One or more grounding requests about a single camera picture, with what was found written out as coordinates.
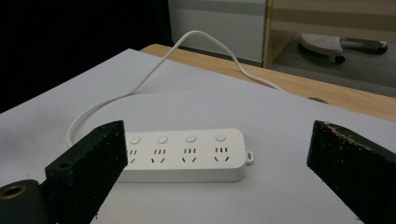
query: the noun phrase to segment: outlet socket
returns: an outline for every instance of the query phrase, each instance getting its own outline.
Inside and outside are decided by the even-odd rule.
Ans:
[[[239,181],[253,161],[237,129],[126,133],[118,182]]]

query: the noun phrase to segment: electrical outlet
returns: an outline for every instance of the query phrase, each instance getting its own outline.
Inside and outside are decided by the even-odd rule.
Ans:
[[[126,133],[125,141],[118,182],[239,181],[253,162],[237,129]]]

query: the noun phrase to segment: dark background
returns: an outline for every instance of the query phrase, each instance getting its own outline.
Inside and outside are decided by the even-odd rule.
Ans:
[[[0,14],[0,113],[126,49],[174,45],[163,0],[6,0]]]

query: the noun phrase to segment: white power strip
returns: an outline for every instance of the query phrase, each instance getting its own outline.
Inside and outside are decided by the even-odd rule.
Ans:
[[[126,133],[128,165],[118,182],[239,181],[253,154],[236,129]]]

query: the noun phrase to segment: white cable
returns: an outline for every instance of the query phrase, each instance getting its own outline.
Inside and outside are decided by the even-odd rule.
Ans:
[[[264,83],[264,84],[266,84],[266,85],[268,85],[268,86],[270,86],[270,87],[272,87],[272,88],[274,88],[274,89],[277,89],[277,90],[280,90],[280,91],[284,91],[284,90],[282,90],[281,88],[279,88],[277,85],[275,85],[274,83],[272,83],[272,82],[270,82],[270,81],[268,81],[268,80],[265,80],[265,79],[263,79],[263,78],[254,77],[253,75],[251,75],[251,74],[249,74],[247,71],[245,71],[245,69],[242,67],[242,65],[240,64],[240,62],[238,62],[238,60],[236,59],[235,55],[233,55],[233,53],[232,53],[226,46],[224,46],[223,44],[221,44],[221,43],[220,43],[217,39],[215,39],[214,37],[212,37],[212,36],[210,36],[210,35],[208,35],[208,34],[206,34],[206,33],[204,33],[204,32],[201,32],[201,31],[190,31],[190,32],[187,32],[186,34],[184,34],[184,35],[177,41],[177,43],[166,53],[166,55],[163,56],[163,58],[161,59],[161,61],[160,61],[153,69],[151,69],[151,71],[140,81],[140,83],[139,83],[135,88],[133,88],[131,91],[128,91],[128,92],[126,92],[126,93],[124,93],[124,94],[122,94],[122,95],[119,95],[119,96],[110,98],[110,99],[108,99],[108,100],[105,100],[105,101],[103,101],[103,102],[97,104],[97,105],[94,105],[94,106],[92,106],[91,108],[89,108],[89,109],[85,110],[84,112],[82,112],[80,115],[78,115],[78,116],[73,120],[73,122],[69,125],[69,128],[67,129],[67,133],[66,133],[67,145],[68,145],[69,147],[71,147],[71,146],[74,145],[74,144],[73,144],[73,141],[72,141],[72,135],[73,135],[74,130],[76,129],[76,127],[79,125],[79,123],[80,123],[84,118],[86,118],[87,116],[89,116],[92,112],[98,110],[100,107],[102,107],[102,106],[104,106],[104,105],[107,105],[108,103],[111,103],[111,102],[113,102],[113,101],[119,100],[120,98],[129,96],[129,95],[132,95],[137,89],[139,89],[140,86],[143,85],[143,83],[151,76],[151,74],[154,73],[154,71],[155,71],[161,64],[163,64],[163,62],[164,62],[167,58],[169,58],[169,57],[173,54],[173,52],[180,46],[180,44],[183,43],[183,41],[184,41],[186,38],[188,38],[189,36],[191,36],[191,35],[202,35],[202,36],[208,38],[209,40],[211,40],[212,42],[214,42],[215,44],[219,45],[221,48],[223,48],[223,49],[233,58],[233,60],[235,61],[236,65],[239,67],[239,69],[241,70],[241,72],[242,72],[245,76],[247,76],[247,77],[249,77],[249,78],[251,78],[251,79],[253,79],[253,80],[259,81],[259,82],[261,82],[261,83]]]

